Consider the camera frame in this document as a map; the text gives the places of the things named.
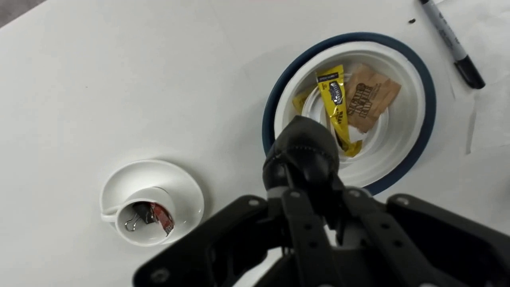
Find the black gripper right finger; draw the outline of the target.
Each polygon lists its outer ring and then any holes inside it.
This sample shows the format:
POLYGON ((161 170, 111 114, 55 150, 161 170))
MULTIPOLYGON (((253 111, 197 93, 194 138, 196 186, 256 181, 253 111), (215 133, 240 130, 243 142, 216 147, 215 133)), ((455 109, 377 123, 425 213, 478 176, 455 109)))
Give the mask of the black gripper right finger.
POLYGON ((333 184, 333 287, 510 287, 510 237, 411 195, 333 184))

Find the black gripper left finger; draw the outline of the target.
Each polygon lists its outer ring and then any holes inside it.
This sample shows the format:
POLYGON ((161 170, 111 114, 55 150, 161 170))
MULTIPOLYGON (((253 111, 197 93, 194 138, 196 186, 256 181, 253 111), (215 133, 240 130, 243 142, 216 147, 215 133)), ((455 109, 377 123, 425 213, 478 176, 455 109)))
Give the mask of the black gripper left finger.
POLYGON ((275 171, 263 176, 267 197, 242 197, 143 264, 133 287, 232 287, 283 252, 256 287, 339 287, 323 232, 334 221, 341 182, 333 173, 275 171))

